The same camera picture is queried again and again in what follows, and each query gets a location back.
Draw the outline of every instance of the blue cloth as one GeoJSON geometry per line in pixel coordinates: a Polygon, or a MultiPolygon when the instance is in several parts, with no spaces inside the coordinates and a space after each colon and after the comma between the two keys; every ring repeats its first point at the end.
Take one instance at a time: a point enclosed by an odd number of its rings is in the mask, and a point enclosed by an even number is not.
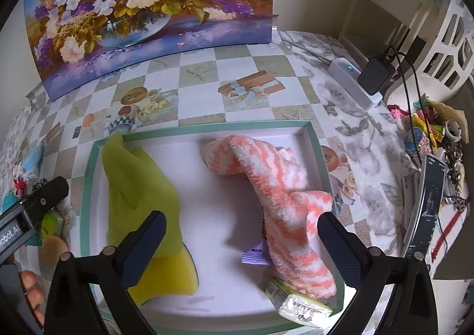
{"type": "Polygon", "coordinates": [[[20,198],[13,193],[13,191],[9,191],[7,195],[3,198],[1,212],[6,212],[9,208],[13,206],[20,198]]]}

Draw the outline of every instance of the floral tablecloth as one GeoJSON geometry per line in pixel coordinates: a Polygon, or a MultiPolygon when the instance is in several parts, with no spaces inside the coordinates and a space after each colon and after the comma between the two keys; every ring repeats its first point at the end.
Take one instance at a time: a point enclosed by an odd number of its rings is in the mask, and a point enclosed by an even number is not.
{"type": "MultiPolygon", "coordinates": [[[[333,38],[299,32],[280,35],[329,59],[352,60],[333,38]]],[[[366,246],[400,255],[405,234],[401,177],[411,166],[401,143],[401,125],[384,105],[361,110],[327,73],[327,65],[277,39],[268,45],[203,49],[149,60],[91,81],[53,102],[39,85],[28,96],[31,105],[12,121],[1,151],[2,195],[11,189],[13,162],[53,130],[39,177],[67,179],[70,194],[58,208],[65,216],[63,236],[69,249],[79,254],[86,161],[92,142],[114,127],[133,133],[216,122],[311,120],[340,206],[338,219],[366,246]],[[262,70],[275,80],[236,82],[262,70]],[[239,95],[222,89],[229,83],[239,95]]],[[[454,211],[445,213],[441,220],[447,224],[454,211]]],[[[459,232],[456,224],[450,232],[449,245],[459,232]]],[[[16,260],[23,269],[34,271],[48,291],[54,269],[37,247],[20,248],[16,260]]],[[[387,289],[368,333],[374,331],[389,294],[387,289]]]]}

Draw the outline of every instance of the label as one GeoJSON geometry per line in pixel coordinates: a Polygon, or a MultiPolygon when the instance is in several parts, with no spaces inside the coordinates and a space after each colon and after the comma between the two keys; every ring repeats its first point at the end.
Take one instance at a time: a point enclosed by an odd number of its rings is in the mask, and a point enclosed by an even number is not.
{"type": "Polygon", "coordinates": [[[18,221],[16,219],[10,221],[0,230],[0,251],[7,249],[22,234],[23,230],[18,221]]]}

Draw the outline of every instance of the chair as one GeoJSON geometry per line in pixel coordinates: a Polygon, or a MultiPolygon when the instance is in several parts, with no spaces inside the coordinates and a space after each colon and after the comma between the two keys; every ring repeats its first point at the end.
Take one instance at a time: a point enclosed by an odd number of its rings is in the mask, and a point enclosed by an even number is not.
{"type": "MultiPolygon", "coordinates": [[[[388,44],[394,45],[399,52],[407,53],[425,25],[426,43],[419,55],[412,57],[421,93],[426,92],[435,101],[444,101],[456,93],[474,68],[473,42],[467,37],[468,29],[462,19],[466,10],[461,0],[443,0],[441,3],[436,0],[371,1],[396,18],[400,25],[393,29],[384,44],[350,35],[349,24],[358,2],[351,0],[339,40],[356,62],[361,67],[365,66],[371,56],[382,52],[388,44]]],[[[413,73],[407,71],[405,77],[410,102],[418,101],[413,73]]],[[[385,101],[406,108],[401,79],[388,88],[385,101]]]]}

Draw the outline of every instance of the white power strip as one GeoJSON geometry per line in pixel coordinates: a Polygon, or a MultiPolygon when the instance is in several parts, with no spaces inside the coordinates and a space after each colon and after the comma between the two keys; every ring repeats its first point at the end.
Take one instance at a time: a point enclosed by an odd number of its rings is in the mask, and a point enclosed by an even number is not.
{"type": "Polygon", "coordinates": [[[360,71],[345,58],[334,59],[328,67],[328,73],[350,94],[354,101],[365,110],[369,111],[382,101],[380,92],[369,95],[357,79],[360,71]]]}

